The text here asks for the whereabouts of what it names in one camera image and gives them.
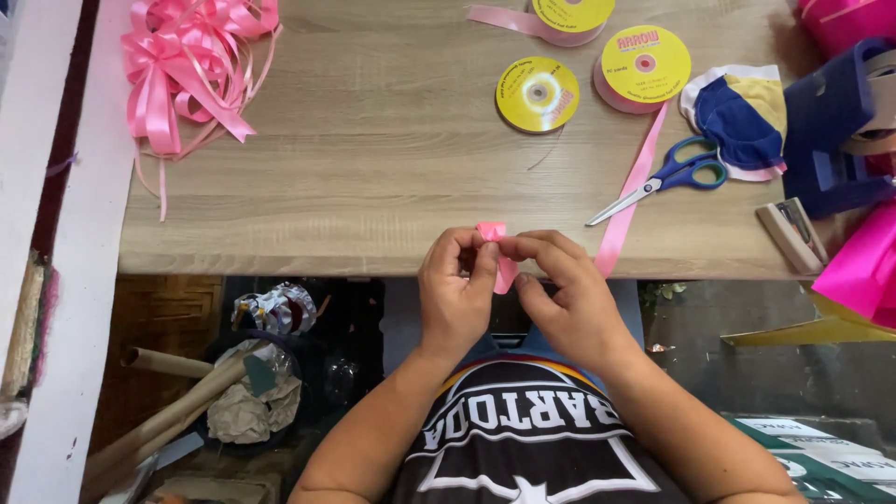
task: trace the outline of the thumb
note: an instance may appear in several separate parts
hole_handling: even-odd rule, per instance
[[[542,329],[549,329],[551,323],[563,311],[554,300],[547,295],[545,288],[534,276],[520,273],[516,277],[516,291],[520,294],[520,304],[526,310],[532,322]]]
[[[476,254],[476,264],[470,275],[470,288],[491,299],[498,277],[498,244],[488,241]]]

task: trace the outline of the person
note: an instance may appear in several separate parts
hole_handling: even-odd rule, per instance
[[[557,358],[464,360],[487,330],[499,255],[534,259],[559,288],[515,280]],[[774,456],[647,357],[563,234],[486,243],[449,229],[418,281],[419,345],[330,431],[290,504],[806,502]]]

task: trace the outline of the crumpled brown paper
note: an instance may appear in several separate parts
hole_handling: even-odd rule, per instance
[[[209,435],[239,445],[267,441],[296,418],[301,385],[294,376],[278,375],[276,387],[255,397],[249,377],[241,379],[209,408]]]

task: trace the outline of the wood grain tabletop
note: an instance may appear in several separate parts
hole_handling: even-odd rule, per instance
[[[523,1],[483,0],[514,9]],[[244,114],[258,135],[245,144],[226,136],[169,164],[164,223],[159,200],[134,178],[120,270],[413,274],[445,228],[478,221],[507,222],[512,233],[558,229],[593,255],[606,224],[583,224],[619,196],[652,121],[615,111],[594,91],[592,68],[614,33],[644,23],[673,31],[690,49],[692,77],[777,64],[787,85],[819,64],[781,0],[618,1],[604,32],[578,48],[466,21],[469,5],[280,0],[284,30]],[[499,75],[526,56],[552,57],[578,79],[579,108],[561,134],[526,135],[495,112]],[[653,169],[690,134],[676,99]],[[646,198],[614,276],[792,277],[754,215],[781,199],[779,180]]]

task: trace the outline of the black t-shirt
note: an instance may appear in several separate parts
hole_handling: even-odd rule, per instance
[[[404,460],[396,504],[688,502],[576,369],[529,356],[445,382]]]

